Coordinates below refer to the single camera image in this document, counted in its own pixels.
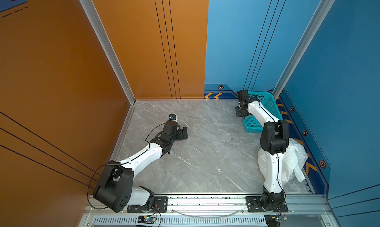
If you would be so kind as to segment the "teal plastic basket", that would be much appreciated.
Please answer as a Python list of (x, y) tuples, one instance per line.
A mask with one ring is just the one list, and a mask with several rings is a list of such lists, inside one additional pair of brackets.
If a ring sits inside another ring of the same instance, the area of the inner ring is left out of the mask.
[(268, 118), (269, 122), (282, 121), (283, 118), (280, 114), (280, 110), (276, 104), (273, 95), (269, 92), (249, 91), (248, 95), (253, 100), (259, 100), (260, 104), (256, 105), (259, 108), (259, 120), (254, 115), (243, 118), (243, 124), (247, 133), (262, 133), (264, 119)]

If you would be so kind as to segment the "white plastic bag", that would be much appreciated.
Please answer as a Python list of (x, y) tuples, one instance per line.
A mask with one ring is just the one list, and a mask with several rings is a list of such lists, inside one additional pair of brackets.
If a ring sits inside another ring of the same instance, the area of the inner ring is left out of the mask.
[[(268, 152), (264, 151), (262, 148), (258, 151), (258, 164), (261, 173), (265, 178), (265, 184), (270, 180), (270, 174), (268, 174), (268, 168), (270, 167), (267, 162)], [(289, 146), (286, 149), (283, 162), (282, 162), (282, 184), (297, 179), (299, 182), (306, 180), (303, 174), (303, 166), (307, 161), (307, 153), (302, 144), (297, 142), (293, 138), (289, 138)]]

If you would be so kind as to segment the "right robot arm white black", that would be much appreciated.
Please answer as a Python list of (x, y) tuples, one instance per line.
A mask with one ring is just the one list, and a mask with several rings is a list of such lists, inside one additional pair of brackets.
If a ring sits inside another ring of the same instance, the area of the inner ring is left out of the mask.
[(267, 212), (280, 212), (286, 203), (282, 165), (289, 146), (289, 125), (270, 113), (258, 98), (250, 97), (247, 90), (238, 91), (237, 97), (236, 116), (254, 116), (263, 127), (260, 145), (265, 154), (266, 174), (259, 206)]

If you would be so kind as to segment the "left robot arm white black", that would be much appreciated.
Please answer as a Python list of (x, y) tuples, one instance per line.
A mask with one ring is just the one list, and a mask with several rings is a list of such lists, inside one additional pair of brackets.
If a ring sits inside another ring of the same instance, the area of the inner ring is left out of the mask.
[(163, 130), (147, 142), (147, 146), (131, 157), (116, 162), (109, 161), (93, 191), (93, 198), (106, 208), (118, 213), (126, 206), (141, 207), (151, 211), (154, 207), (154, 192), (146, 187), (133, 187), (134, 178), (146, 167), (171, 152), (175, 141), (188, 138), (187, 128), (181, 128), (177, 116), (169, 115)]

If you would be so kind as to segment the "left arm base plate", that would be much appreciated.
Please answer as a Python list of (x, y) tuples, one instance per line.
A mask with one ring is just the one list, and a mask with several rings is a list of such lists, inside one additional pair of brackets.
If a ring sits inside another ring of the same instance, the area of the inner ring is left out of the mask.
[(167, 196), (155, 196), (152, 207), (146, 206), (127, 206), (128, 213), (154, 213), (158, 210), (160, 213), (166, 213), (168, 207), (168, 197)]

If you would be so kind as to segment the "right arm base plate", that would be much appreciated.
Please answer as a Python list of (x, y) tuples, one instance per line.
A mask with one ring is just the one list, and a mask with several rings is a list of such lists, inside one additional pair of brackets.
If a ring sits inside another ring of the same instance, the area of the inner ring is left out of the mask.
[(269, 204), (264, 204), (262, 202), (261, 196), (247, 196), (245, 198), (246, 206), (249, 213), (258, 213), (258, 212), (281, 212), (287, 213), (289, 211), (288, 206), (285, 202), (274, 202)]

